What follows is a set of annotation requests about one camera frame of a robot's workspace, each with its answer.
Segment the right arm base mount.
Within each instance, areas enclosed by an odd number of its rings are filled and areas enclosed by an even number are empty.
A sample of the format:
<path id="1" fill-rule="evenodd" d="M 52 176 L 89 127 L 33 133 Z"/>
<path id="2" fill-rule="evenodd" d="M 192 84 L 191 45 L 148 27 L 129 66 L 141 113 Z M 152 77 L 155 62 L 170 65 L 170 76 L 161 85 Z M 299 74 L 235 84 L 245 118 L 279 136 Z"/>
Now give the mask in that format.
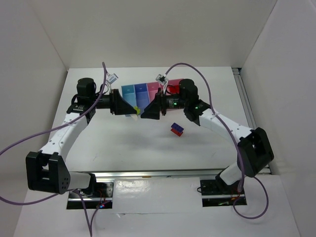
<path id="1" fill-rule="evenodd" d="M 201 194 L 203 207 L 220 207 L 220 206 L 233 206 L 247 205 L 245 192 L 237 190 L 238 182 L 227 186 L 220 184 L 217 180 L 200 180 L 200 186 L 197 192 Z"/>

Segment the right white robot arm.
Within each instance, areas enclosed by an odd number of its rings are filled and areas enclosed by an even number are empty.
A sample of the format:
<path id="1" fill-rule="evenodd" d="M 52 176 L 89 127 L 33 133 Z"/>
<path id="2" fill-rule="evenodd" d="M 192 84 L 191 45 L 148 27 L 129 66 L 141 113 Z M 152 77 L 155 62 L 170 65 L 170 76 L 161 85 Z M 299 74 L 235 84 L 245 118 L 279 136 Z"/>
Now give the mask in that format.
<path id="1" fill-rule="evenodd" d="M 169 109 L 183 109 L 186 118 L 196 125 L 222 136 L 235 146 L 237 160 L 216 177 L 223 186 L 243 185 L 243 179 L 255 177 L 273 159 L 274 154 L 264 129 L 243 126 L 199 98 L 198 88 L 191 79 L 179 82 L 179 93 L 166 95 L 161 90 L 141 114 L 143 119 L 158 120 Z"/>

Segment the yellow green lego block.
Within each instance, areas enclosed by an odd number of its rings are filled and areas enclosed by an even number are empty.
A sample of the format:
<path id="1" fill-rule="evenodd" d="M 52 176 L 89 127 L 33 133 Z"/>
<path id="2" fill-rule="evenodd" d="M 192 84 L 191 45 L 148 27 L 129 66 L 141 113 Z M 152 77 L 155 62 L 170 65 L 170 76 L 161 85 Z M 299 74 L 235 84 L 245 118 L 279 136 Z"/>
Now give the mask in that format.
<path id="1" fill-rule="evenodd" d="M 136 115 L 137 116 L 141 114 L 141 110 L 140 110 L 140 108 L 138 106 L 134 106 L 133 108 L 136 111 Z"/>

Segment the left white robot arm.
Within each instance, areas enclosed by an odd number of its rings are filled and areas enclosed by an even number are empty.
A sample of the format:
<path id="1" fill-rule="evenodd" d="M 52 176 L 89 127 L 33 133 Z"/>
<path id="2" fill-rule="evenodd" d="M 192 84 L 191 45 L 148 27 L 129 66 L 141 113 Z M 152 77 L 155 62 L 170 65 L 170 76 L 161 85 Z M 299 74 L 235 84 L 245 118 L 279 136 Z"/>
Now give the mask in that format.
<path id="1" fill-rule="evenodd" d="M 70 172 L 65 164 L 67 155 L 79 135 L 91 122 L 96 109 L 108 109 L 113 115 L 136 114 L 117 89 L 108 95 L 96 91 L 91 78 L 82 78 L 77 83 L 62 127 L 38 151 L 26 156 L 28 188 L 33 191 L 64 194 L 68 190 L 82 190 L 92 195 L 96 189 L 96 176 L 86 172 Z"/>

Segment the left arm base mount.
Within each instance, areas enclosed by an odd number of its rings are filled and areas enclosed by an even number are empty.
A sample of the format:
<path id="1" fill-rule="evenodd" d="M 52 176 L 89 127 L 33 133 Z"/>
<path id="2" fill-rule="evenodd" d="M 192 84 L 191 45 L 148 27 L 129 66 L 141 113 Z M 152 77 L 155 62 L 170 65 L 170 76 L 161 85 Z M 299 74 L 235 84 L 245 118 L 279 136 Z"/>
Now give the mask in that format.
<path id="1" fill-rule="evenodd" d="M 86 193 L 79 190 L 82 196 L 86 209 L 112 209 L 113 208 L 113 193 L 114 181 L 97 182 L 94 191 Z M 67 210 L 83 209 L 83 204 L 77 193 L 70 193 L 67 201 Z"/>

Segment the white lego brick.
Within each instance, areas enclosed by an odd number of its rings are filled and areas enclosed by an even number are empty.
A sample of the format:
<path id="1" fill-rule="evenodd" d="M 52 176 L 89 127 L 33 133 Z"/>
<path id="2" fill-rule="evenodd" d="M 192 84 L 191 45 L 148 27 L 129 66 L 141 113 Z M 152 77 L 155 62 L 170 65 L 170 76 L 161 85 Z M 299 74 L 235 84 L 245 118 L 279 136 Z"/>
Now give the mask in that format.
<path id="1" fill-rule="evenodd" d="M 132 115 L 130 115 L 135 121 L 137 121 L 138 120 L 138 116 L 136 115 L 136 114 L 132 114 Z"/>

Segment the red lego brick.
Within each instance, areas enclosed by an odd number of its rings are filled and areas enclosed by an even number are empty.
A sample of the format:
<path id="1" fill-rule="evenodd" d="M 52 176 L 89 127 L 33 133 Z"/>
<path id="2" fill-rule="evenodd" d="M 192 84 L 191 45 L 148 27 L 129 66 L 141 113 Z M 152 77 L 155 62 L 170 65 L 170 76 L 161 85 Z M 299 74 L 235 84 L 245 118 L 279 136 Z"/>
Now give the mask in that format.
<path id="1" fill-rule="evenodd" d="M 166 89 L 167 94 L 178 94 L 179 93 L 179 86 L 178 85 L 168 85 Z"/>

